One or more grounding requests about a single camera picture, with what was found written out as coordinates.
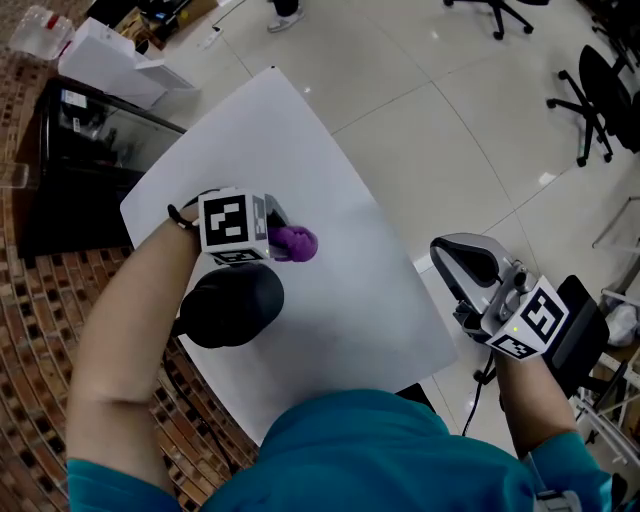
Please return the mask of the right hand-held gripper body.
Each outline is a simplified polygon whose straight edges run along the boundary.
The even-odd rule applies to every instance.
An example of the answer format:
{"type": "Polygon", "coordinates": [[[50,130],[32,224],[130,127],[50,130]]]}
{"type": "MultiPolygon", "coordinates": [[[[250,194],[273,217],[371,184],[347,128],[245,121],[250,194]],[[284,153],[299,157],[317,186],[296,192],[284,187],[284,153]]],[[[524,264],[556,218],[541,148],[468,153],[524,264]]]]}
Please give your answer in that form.
{"type": "Polygon", "coordinates": [[[568,319],[549,281],[519,260],[507,268],[492,298],[476,311],[461,301],[453,316],[474,341],[522,361],[544,354],[568,319]]]}

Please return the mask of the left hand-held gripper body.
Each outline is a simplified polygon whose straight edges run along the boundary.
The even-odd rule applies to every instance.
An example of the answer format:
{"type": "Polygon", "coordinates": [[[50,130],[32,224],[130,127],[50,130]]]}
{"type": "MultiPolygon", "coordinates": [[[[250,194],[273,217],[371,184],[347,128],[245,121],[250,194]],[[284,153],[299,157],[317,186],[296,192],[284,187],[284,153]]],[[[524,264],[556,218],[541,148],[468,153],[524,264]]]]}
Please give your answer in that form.
{"type": "Polygon", "coordinates": [[[267,196],[248,189],[211,189],[192,200],[201,250],[218,265],[240,265],[271,258],[267,196]]]}

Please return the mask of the purple cloth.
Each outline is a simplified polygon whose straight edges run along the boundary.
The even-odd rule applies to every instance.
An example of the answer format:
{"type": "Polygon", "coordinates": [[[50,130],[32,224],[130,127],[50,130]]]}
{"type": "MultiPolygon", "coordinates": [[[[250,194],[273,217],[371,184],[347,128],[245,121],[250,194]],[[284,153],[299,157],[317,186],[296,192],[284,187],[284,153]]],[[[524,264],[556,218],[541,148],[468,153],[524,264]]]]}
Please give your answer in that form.
{"type": "Polygon", "coordinates": [[[319,245],[316,235],[302,226],[269,228],[268,239],[271,258],[278,262],[307,262],[319,245]]]}

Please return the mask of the black thermos jug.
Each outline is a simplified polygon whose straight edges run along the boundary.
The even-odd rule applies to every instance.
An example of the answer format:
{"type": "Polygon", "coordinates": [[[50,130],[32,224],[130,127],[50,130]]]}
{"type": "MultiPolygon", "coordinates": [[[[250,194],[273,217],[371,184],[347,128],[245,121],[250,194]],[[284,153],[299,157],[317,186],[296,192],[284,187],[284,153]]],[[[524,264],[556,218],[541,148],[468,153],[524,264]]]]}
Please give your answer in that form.
{"type": "Polygon", "coordinates": [[[284,306],[284,288],[263,264],[244,263],[211,271],[182,300],[171,335],[185,335],[205,349],[247,344],[284,306]]]}

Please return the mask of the person's left forearm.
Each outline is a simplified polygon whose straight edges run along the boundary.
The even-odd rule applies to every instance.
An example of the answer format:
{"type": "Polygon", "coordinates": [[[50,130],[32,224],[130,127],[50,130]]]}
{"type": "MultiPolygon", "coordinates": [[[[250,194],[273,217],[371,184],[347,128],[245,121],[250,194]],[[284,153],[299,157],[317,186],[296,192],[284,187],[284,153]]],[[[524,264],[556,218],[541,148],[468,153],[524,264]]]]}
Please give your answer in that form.
{"type": "Polygon", "coordinates": [[[171,489],[149,403],[201,252],[196,231],[160,224],[110,279],[85,322],[66,413],[66,453],[171,489]]]}

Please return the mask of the person's right forearm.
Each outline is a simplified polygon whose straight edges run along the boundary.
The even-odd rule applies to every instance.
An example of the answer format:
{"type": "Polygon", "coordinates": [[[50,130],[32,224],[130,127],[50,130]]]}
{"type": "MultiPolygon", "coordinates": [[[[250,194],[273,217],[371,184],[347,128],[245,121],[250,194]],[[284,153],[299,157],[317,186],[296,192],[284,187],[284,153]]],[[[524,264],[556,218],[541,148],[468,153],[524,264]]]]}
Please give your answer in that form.
{"type": "Polygon", "coordinates": [[[545,361],[495,355],[506,421],[519,458],[561,434],[576,432],[573,409],[545,361]]]}

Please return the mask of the black office chair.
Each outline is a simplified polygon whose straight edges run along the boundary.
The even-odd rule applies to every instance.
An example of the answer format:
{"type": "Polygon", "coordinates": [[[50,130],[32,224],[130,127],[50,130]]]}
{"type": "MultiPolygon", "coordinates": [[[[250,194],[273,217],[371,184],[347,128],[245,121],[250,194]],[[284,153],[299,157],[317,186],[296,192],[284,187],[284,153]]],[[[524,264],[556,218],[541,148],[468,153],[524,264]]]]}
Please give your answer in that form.
{"type": "MultiPolygon", "coordinates": [[[[596,393],[597,399],[592,409],[599,412],[621,386],[620,381],[628,369],[628,362],[623,361],[608,381],[589,376],[608,344],[609,329],[605,316],[575,275],[562,282],[558,293],[568,307],[568,320],[559,332],[559,339],[556,338],[543,359],[567,397],[573,396],[580,387],[596,393]]],[[[459,301],[453,316],[474,341],[489,339],[488,335],[480,334],[480,316],[464,301],[459,301]]],[[[473,374],[478,384],[463,436],[466,436],[474,417],[483,386],[491,383],[495,377],[494,355],[491,352],[485,368],[473,374]]]]}
{"type": "Polygon", "coordinates": [[[531,35],[535,28],[534,26],[526,20],[519,12],[517,12],[508,2],[507,0],[442,0],[444,6],[448,8],[452,8],[455,3],[475,3],[475,4],[483,4],[487,5],[491,8],[495,24],[496,30],[493,32],[493,37],[497,41],[502,41],[505,35],[505,27],[503,15],[507,14],[514,20],[518,21],[522,25],[522,29],[525,35],[531,35]]]}
{"type": "Polygon", "coordinates": [[[584,167],[589,159],[593,135],[605,146],[603,156],[609,163],[613,150],[608,137],[618,139],[624,149],[640,154],[640,90],[631,96],[616,69],[590,45],[585,45],[579,57],[579,79],[581,85],[566,70],[557,74],[567,81],[579,103],[558,98],[548,98],[549,109],[561,107],[579,114],[585,121],[583,154],[576,159],[584,167]]]}

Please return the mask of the black wristband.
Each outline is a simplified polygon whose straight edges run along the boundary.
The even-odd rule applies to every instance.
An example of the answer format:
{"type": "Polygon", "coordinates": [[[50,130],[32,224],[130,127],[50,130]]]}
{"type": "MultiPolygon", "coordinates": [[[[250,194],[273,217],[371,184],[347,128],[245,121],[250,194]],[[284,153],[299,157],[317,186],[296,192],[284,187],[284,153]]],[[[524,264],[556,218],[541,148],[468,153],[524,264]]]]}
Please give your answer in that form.
{"type": "Polygon", "coordinates": [[[185,219],[181,213],[178,211],[178,209],[172,205],[169,204],[167,206],[167,213],[169,218],[176,224],[178,225],[181,229],[185,230],[185,231],[194,231],[196,229],[199,228],[199,219],[196,218],[195,220],[189,221],[187,219],[185,219]]]}

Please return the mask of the white table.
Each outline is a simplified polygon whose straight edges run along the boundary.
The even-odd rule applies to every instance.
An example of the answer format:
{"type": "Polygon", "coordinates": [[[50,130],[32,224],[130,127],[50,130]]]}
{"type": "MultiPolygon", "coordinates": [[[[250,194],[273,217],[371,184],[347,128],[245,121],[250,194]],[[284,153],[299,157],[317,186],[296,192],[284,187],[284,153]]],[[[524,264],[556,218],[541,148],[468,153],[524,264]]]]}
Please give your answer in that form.
{"type": "Polygon", "coordinates": [[[294,405],[338,390],[397,392],[456,350],[404,246],[330,133],[287,78],[267,69],[189,129],[126,196],[134,245],[197,194],[225,186],[272,195],[319,240],[304,264],[277,263],[279,316],[238,348],[181,342],[256,443],[294,405]]]}

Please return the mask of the white plastic bag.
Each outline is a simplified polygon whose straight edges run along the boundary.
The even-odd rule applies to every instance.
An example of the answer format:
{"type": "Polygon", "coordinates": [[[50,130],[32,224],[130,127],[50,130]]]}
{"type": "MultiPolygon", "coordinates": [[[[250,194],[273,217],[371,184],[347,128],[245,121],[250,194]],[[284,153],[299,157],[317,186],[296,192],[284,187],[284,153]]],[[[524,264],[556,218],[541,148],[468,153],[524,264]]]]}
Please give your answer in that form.
{"type": "Polygon", "coordinates": [[[627,347],[635,337],[638,326],[637,308],[628,303],[616,306],[606,317],[609,329],[608,344],[613,347],[627,347]]]}

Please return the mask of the black cabinet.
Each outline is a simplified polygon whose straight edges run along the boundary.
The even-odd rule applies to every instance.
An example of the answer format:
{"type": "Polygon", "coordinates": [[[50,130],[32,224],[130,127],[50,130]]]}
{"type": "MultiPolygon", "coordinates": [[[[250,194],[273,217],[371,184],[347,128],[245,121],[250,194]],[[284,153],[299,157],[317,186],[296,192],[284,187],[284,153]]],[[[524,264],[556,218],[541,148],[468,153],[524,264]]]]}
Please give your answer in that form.
{"type": "Polygon", "coordinates": [[[12,198],[19,258],[130,245],[120,204],[184,132],[79,82],[49,79],[16,154],[28,168],[12,198]]]}

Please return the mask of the person's teal shirt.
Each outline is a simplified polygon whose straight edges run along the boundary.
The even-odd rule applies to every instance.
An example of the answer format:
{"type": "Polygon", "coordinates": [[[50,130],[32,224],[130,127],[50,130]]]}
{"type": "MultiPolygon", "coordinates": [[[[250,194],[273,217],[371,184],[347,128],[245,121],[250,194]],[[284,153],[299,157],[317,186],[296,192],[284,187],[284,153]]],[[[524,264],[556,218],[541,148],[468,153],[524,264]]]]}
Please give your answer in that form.
{"type": "MultiPolygon", "coordinates": [[[[186,512],[172,490],[68,458],[71,512],[186,512]]],[[[200,512],[612,512],[612,479],[580,435],[519,458],[451,434],[381,391],[314,399],[271,428],[253,466],[200,512]]]]}

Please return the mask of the cardboard box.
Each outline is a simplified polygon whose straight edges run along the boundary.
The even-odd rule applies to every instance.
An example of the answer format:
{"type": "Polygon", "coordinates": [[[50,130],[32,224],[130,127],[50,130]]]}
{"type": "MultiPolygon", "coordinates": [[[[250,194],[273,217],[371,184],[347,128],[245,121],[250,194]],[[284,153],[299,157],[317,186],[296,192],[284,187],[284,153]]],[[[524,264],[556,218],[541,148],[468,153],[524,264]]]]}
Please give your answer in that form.
{"type": "Polygon", "coordinates": [[[219,6],[219,0],[137,0],[115,31],[137,46],[148,41],[163,49],[170,38],[219,6]]]}

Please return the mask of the clear glass bottle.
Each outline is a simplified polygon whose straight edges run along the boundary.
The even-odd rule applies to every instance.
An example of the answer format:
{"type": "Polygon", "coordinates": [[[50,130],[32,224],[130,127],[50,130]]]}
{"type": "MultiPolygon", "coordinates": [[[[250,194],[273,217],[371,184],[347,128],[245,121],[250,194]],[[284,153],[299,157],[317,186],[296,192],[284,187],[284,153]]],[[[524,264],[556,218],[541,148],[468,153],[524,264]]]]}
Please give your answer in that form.
{"type": "Polygon", "coordinates": [[[29,181],[29,166],[23,163],[0,162],[0,189],[24,189],[29,181]]]}

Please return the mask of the clear water dispenser bottle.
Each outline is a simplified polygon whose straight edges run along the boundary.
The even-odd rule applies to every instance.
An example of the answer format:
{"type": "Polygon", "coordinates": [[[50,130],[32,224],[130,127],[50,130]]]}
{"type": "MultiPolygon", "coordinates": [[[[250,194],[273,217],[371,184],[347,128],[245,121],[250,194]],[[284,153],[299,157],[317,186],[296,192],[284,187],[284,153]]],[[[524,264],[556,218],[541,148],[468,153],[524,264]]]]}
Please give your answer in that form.
{"type": "Polygon", "coordinates": [[[31,6],[9,39],[11,50],[29,54],[44,61],[56,60],[73,40],[72,22],[52,10],[31,6]]]}

